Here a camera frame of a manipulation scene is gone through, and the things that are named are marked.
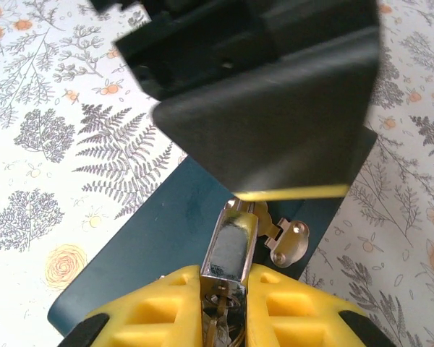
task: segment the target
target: black plastic housing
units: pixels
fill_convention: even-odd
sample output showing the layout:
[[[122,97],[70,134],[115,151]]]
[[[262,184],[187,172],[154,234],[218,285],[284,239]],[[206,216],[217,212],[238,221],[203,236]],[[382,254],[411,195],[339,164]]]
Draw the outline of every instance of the black plastic housing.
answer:
[[[376,0],[143,5],[151,22],[117,47],[161,101],[158,127],[227,189],[352,182],[379,67]]]

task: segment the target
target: floral patterned paper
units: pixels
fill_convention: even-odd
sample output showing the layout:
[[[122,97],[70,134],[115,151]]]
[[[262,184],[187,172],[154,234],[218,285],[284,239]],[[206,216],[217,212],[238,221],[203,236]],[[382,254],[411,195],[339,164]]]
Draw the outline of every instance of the floral patterned paper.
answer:
[[[380,16],[379,138],[302,279],[434,347],[434,0]],[[186,157],[113,45],[147,21],[0,0],[0,347],[57,346],[54,299]]]

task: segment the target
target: yellow vise jaw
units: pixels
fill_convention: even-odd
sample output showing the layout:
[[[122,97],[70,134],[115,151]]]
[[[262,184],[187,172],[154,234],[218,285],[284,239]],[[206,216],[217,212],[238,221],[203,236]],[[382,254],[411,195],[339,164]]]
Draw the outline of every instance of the yellow vise jaw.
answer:
[[[252,266],[248,288],[247,347],[364,346],[339,315],[364,317],[348,301],[262,265]],[[200,268],[171,273],[91,312],[86,321],[101,315],[108,321],[90,347],[201,347]]]

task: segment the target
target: dark teal surface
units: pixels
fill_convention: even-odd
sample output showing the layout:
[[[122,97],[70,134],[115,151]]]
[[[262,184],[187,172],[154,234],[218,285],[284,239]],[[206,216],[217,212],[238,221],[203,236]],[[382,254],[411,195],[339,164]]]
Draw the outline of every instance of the dark teal surface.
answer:
[[[375,135],[367,132],[355,175]],[[54,302],[49,322],[62,334],[93,309],[181,267],[201,265],[224,203],[232,195],[188,157]],[[299,278],[323,238],[341,199],[270,202],[273,221],[298,219],[310,227],[307,254],[277,271]],[[255,262],[275,268],[259,240]]]

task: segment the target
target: black rubber pad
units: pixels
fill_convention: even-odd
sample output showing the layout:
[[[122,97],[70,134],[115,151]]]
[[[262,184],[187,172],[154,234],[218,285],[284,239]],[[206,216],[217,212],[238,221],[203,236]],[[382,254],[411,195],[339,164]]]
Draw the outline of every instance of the black rubber pad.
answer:
[[[365,347],[396,347],[370,318],[352,311],[342,311],[339,315]]]
[[[108,321],[106,313],[87,318],[76,325],[58,347],[90,347]]]

